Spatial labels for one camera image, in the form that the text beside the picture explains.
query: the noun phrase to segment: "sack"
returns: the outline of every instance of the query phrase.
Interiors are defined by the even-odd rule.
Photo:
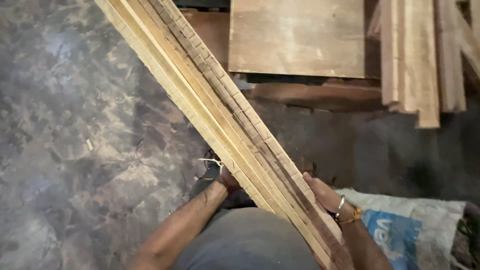
[[[362,208],[363,223],[395,270],[450,269],[465,202],[337,192]]]

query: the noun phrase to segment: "white string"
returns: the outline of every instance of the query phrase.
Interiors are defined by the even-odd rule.
[[[222,163],[221,161],[214,160],[214,159],[198,159],[198,160],[205,160],[205,161],[213,161],[213,162],[215,162],[215,163],[220,167],[220,174],[222,173],[223,163]]]

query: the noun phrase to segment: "gray t-shirt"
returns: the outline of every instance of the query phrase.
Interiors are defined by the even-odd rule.
[[[221,211],[188,245],[173,270],[319,270],[288,221],[258,208]]]

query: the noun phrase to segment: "blue print on bag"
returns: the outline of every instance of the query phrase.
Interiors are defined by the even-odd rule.
[[[418,270],[417,237],[422,222],[392,213],[366,210],[361,219],[395,270]]]

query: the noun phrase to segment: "forearm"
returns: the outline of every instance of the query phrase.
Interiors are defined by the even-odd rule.
[[[349,220],[353,217],[354,208],[350,204],[345,204],[344,208],[348,213],[344,217]],[[361,220],[341,223],[340,228],[356,270],[393,270]]]
[[[227,189],[214,181],[193,200],[176,210],[156,228],[140,248],[132,269],[167,269],[202,230],[227,197]]]

